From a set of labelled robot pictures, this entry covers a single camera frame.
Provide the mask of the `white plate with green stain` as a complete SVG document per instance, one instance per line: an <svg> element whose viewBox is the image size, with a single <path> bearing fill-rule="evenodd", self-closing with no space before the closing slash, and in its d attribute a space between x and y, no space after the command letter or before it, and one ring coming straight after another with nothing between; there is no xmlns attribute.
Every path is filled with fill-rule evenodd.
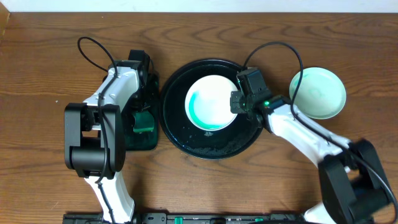
<svg viewBox="0 0 398 224"><path fill-rule="evenodd" d="M199 129L218 131L229 126L237 117L231 112L231 93L236 85L221 75L208 75L198 79L188 90L185 113Z"/></svg>

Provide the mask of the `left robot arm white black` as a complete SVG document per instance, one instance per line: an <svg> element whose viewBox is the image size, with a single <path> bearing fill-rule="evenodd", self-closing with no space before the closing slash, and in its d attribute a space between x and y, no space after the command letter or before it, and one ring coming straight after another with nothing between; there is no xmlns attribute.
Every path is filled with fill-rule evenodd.
<svg viewBox="0 0 398 224"><path fill-rule="evenodd" d="M100 87L64 111L65 163L94 190L100 221L129 223L135 203L122 174L128 151L157 145L159 79L148 57L115 60Z"/></svg>

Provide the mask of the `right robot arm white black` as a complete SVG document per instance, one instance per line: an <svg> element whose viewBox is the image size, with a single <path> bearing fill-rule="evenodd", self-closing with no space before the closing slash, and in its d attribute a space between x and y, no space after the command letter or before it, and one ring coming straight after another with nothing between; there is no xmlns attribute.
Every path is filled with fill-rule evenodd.
<svg viewBox="0 0 398 224"><path fill-rule="evenodd" d="M353 142L302 114L286 97L269 91L234 91L231 112L246 113L260 127L281 137L317 169L322 202L303 214L307 223L373 223L373 214L397 205L375 147L366 139Z"/></svg>

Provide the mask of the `green and yellow sponge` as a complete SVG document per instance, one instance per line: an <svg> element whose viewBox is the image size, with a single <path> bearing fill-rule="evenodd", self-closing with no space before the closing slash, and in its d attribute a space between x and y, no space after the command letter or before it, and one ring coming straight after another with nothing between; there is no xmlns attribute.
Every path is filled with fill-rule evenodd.
<svg viewBox="0 0 398 224"><path fill-rule="evenodd" d="M154 130L154 117L149 111L133 112L135 133L151 132Z"/></svg>

